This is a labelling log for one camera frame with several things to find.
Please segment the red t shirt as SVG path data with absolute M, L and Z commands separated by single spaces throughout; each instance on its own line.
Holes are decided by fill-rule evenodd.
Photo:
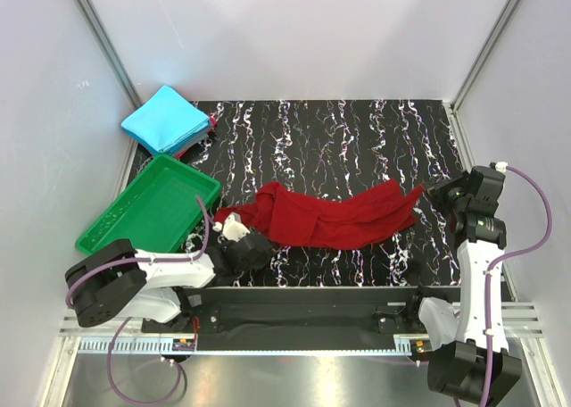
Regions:
M 342 202 L 302 195 L 274 181 L 257 192 L 249 204 L 219 209 L 214 220 L 230 213 L 240 216 L 281 246 L 356 250 L 378 244 L 416 223 L 413 211 L 424 192 L 417 186 L 404 194 L 389 179 Z

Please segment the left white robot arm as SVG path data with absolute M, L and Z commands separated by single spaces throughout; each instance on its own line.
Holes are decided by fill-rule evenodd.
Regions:
M 207 231 L 221 239 L 194 253 L 152 253 L 136 249 L 126 238 L 111 242 L 66 271 L 67 307 L 82 328 L 113 318 L 140 318 L 175 332 L 186 330 L 193 306 L 185 289 L 229 286 L 268 266 L 277 252 L 235 212 L 222 222 L 208 223 Z

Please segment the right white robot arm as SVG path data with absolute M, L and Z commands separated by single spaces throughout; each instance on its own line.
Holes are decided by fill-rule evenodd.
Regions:
M 426 189 L 454 235 L 459 308 L 425 296 L 404 312 L 410 329 L 429 336 L 429 389 L 478 406 L 498 405 L 522 374 L 522 362 L 509 353 L 501 307 L 507 228 L 495 213 L 507 168 L 505 162 L 475 166 Z

